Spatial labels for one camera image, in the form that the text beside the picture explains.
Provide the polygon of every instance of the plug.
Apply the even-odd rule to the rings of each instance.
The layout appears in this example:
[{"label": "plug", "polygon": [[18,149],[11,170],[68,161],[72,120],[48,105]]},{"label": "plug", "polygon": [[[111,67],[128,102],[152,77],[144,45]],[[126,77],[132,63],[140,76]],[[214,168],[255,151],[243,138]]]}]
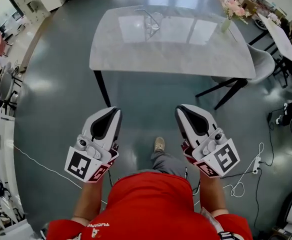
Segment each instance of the plug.
[{"label": "plug", "polygon": [[256,157],[254,167],[252,168],[252,174],[258,174],[258,169],[260,168],[261,158],[259,156]]}]

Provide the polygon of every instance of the shoe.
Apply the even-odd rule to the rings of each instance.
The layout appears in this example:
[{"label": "shoe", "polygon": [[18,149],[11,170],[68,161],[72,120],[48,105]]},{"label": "shoe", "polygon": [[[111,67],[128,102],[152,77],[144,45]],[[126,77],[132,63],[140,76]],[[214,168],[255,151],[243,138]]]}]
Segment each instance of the shoe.
[{"label": "shoe", "polygon": [[280,115],[276,120],[275,120],[275,123],[276,123],[276,125],[281,125],[282,124],[282,121],[283,121],[283,118],[282,118],[282,116]]},{"label": "shoe", "polygon": [[164,151],[165,140],[162,137],[157,137],[155,140],[154,151]]},{"label": "shoe", "polygon": [[287,106],[288,104],[287,103],[284,103],[284,112],[285,112],[285,115],[287,116]]}]

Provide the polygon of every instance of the vase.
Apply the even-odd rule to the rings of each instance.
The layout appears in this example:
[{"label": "vase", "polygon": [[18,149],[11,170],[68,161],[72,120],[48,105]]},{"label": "vase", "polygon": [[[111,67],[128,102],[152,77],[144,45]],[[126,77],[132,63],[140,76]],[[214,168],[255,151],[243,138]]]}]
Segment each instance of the vase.
[{"label": "vase", "polygon": [[228,30],[228,28],[229,28],[230,25],[231,25],[231,22],[232,22],[232,20],[231,20],[230,18],[226,18],[226,19],[224,20],[224,22],[222,23],[222,25],[221,25],[221,27],[220,27],[220,30],[221,30],[222,33],[225,33],[226,30]]}]

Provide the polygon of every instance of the gray pants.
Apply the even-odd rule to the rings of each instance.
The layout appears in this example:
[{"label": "gray pants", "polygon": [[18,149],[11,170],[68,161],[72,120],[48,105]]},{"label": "gray pants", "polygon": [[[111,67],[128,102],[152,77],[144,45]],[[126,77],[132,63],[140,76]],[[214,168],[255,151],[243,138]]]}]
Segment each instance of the gray pants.
[{"label": "gray pants", "polygon": [[171,174],[187,179],[187,166],[171,154],[165,153],[162,150],[156,150],[150,157],[152,161],[152,169],[139,170],[136,174],[145,172],[156,172]]}]

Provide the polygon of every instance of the red shirt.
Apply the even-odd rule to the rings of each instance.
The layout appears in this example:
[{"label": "red shirt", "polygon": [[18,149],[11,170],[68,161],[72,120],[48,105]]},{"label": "red shirt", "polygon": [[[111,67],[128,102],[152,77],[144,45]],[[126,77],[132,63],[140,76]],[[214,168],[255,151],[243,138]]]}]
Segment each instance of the red shirt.
[{"label": "red shirt", "polygon": [[[246,219],[234,214],[215,218],[226,232],[252,240]],[[81,239],[203,239],[219,240],[215,228],[194,212],[191,185],[182,177],[144,172],[119,180],[106,209],[88,226],[72,220],[52,221],[47,240]]]}]

